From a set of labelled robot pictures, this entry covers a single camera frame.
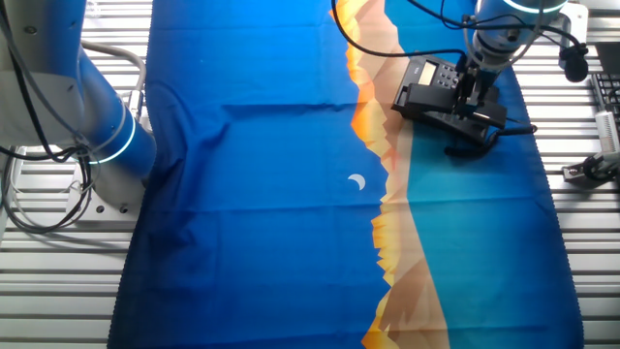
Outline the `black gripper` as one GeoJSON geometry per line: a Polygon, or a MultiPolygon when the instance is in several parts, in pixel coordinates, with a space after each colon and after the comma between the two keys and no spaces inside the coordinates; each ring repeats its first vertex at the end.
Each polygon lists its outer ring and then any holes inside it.
{"type": "Polygon", "coordinates": [[[474,107],[481,106],[493,83],[493,71],[476,67],[468,68],[464,73],[460,73],[453,113],[461,118],[469,117],[472,114],[470,97],[472,97],[474,107]]]}

